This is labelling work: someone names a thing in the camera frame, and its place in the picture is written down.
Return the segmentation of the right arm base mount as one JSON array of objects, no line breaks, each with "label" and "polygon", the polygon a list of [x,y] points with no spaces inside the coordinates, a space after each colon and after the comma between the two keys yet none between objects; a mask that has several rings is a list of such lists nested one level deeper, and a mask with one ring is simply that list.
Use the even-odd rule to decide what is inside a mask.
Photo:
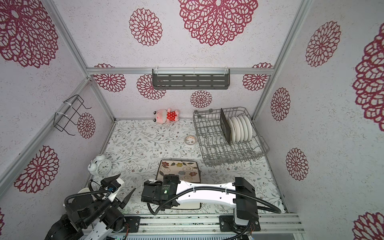
[{"label": "right arm base mount", "polygon": [[[219,216],[219,226],[221,232],[233,232],[240,233],[243,231],[248,224],[247,220],[236,220],[233,215],[221,215]],[[252,222],[250,226],[248,226],[246,233],[248,232],[259,232],[261,230],[261,226],[259,222]]]}]

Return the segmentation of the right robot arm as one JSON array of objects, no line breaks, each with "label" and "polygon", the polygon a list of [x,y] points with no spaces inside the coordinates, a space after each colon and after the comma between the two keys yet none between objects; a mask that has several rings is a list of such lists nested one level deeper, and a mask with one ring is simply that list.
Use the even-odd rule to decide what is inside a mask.
[{"label": "right robot arm", "polygon": [[157,205],[161,211],[190,203],[224,205],[234,209],[238,225],[259,221],[255,188],[241,177],[236,177],[233,183],[209,185],[165,175],[162,181],[144,182],[141,201]]}]

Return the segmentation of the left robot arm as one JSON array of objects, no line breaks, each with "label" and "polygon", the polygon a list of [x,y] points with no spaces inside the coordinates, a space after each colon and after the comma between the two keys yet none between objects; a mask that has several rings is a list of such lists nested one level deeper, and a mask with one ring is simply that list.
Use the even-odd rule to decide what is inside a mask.
[{"label": "left robot arm", "polygon": [[48,231],[46,240],[79,240],[92,223],[98,223],[86,237],[87,240],[104,240],[113,232],[118,233],[129,226],[122,210],[128,204],[136,189],[132,189],[123,200],[117,195],[125,187],[120,174],[104,178],[97,190],[92,182],[88,183],[88,190],[65,198],[66,213],[54,223]]}]

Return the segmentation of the black square plate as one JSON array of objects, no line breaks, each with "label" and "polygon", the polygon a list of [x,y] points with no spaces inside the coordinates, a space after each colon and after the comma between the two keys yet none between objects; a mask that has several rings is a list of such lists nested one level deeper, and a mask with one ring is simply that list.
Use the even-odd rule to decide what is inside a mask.
[{"label": "black square plate", "polygon": [[220,109],[220,124],[221,124],[221,129],[224,134],[225,140],[227,143],[230,145],[231,142],[231,128],[229,126],[229,123],[227,121],[227,118],[225,116],[224,110]]},{"label": "black square plate", "polygon": [[177,175],[181,181],[201,183],[200,169],[194,161],[161,160],[156,180],[162,181],[165,175]]}]

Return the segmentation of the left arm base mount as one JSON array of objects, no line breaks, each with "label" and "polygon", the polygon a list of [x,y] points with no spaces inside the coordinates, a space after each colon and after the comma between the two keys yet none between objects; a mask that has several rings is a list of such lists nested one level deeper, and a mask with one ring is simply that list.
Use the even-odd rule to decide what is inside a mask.
[{"label": "left arm base mount", "polygon": [[137,233],[140,227],[141,217],[126,216],[124,233]]}]

